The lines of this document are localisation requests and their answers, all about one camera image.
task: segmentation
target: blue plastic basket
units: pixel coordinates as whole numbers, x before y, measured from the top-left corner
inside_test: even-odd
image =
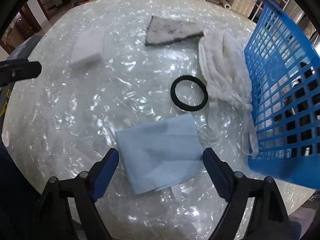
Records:
[[[251,170],[320,189],[320,59],[270,0],[244,50],[259,154]]]

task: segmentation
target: white foam block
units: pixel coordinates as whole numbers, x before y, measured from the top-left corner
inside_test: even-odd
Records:
[[[73,48],[69,66],[83,67],[89,63],[102,60],[104,28],[90,28],[81,32]]]

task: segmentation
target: folded blue cloth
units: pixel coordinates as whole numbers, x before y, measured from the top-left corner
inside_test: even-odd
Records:
[[[191,114],[117,131],[116,140],[135,194],[173,186],[203,168],[203,148]]]

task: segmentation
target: black ring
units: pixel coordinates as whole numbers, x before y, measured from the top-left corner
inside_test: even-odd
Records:
[[[203,92],[203,95],[204,95],[204,98],[203,98],[203,101],[201,104],[199,104],[198,106],[189,106],[185,103],[182,103],[177,95],[176,95],[176,86],[177,84],[182,81],[182,80],[189,80],[189,81],[192,81],[194,83],[196,83],[202,90]],[[172,86],[171,86],[171,90],[170,90],[170,95],[171,95],[171,99],[172,99],[172,102],[178,107],[180,108],[181,110],[184,110],[184,111],[187,111],[187,112],[195,112],[195,111],[199,111],[201,110],[202,108],[204,108],[204,106],[207,104],[208,102],[208,92],[207,92],[207,89],[205,87],[205,85],[201,82],[200,79],[194,77],[194,76],[189,76],[189,75],[186,75],[186,76],[181,76],[181,77],[178,77],[173,83],[172,83]]]

